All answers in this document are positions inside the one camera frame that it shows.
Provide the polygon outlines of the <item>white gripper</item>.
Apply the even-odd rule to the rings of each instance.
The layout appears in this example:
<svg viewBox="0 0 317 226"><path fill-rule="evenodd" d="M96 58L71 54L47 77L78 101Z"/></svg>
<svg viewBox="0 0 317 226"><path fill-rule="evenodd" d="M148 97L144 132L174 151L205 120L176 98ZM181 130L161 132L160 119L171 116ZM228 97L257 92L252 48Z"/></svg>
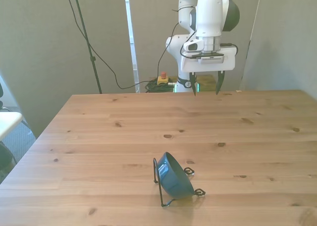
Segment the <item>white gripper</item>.
<svg viewBox="0 0 317 226"><path fill-rule="evenodd" d="M215 92L218 95L225 77L225 71L233 70L235 68L236 47L221 47L219 51L212 56L202 56L198 58L181 57L180 70L188 72L191 87L196 95L196 72L212 72L218 71L218 80Z"/></svg>

